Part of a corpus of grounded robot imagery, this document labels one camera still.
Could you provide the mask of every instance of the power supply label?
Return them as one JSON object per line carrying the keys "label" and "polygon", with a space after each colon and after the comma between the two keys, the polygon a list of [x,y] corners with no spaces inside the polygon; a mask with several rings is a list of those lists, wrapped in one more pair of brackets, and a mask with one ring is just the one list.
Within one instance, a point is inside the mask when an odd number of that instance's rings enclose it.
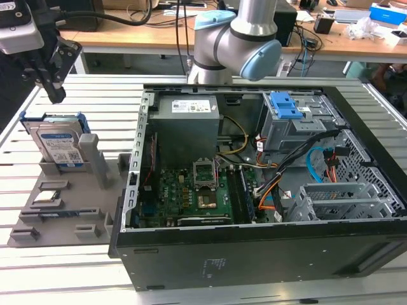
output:
{"label": "power supply label", "polygon": [[175,100],[172,102],[173,113],[211,112],[209,100]]}

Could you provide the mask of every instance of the light blue joint cap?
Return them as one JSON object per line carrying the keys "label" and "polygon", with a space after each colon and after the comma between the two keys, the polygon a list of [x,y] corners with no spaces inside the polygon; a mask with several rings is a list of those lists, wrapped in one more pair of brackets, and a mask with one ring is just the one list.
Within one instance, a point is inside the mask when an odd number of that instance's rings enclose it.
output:
{"label": "light blue joint cap", "polygon": [[195,30],[219,27],[228,24],[235,18],[236,14],[232,11],[205,11],[195,18]]}
{"label": "light blue joint cap", "polygon": [[279,62],[281,55],[281,44],[278,40],[271,40],[261,46],[247,60],[240,70],[240,76],[250,81],[258,81],[272,72],[274,66]]}

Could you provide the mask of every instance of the blue box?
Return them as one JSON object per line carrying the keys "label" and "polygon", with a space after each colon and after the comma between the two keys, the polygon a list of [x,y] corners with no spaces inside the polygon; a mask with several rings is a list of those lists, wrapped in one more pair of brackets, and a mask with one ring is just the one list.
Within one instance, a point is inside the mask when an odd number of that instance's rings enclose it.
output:
{"label": "blue box", "polygon": [[399,25],[407,18],[407,10],[391,8],[386,5],[373,3],[370,7],[370,19]]}

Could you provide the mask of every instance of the yellow wire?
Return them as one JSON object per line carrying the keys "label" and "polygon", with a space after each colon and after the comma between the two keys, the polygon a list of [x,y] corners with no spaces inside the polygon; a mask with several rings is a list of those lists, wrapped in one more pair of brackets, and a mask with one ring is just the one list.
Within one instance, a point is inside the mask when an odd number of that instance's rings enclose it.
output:
{"label": "yellow wire", "polygon": [[234,151],[225,151],[225,152],[221,152],[221,154],[236,154],[239,153],[240,151],[243,151],[246,146],[247,146],[247,138],[249,138],[249,135],[246,133],[246,131],[243,129],[242,125],[240,125],[239,123],[237,123],[234,119],[232,119],[229,116],[224,116],[224,118],[228,118],[229,120],[231,120],[232,122],[234,122],[236,124],[236,126],[238,126],[240,128],[240,130],[243,132],[244,134],[244,143],[242,145],[241,148],[235,149]]}

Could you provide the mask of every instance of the white plastic bag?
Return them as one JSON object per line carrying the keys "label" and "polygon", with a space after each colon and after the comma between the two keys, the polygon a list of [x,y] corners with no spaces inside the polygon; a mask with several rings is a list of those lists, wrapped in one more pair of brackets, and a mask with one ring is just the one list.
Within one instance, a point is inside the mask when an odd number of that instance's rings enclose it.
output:
{"label": "white plastic bag", "polygon": [[378,24],[370,19],[370,17],[364,17],[360,19],[356,24],[350,24],[345,28],[346,35],[351,39],[370,38],[374,39],[373,32]]}

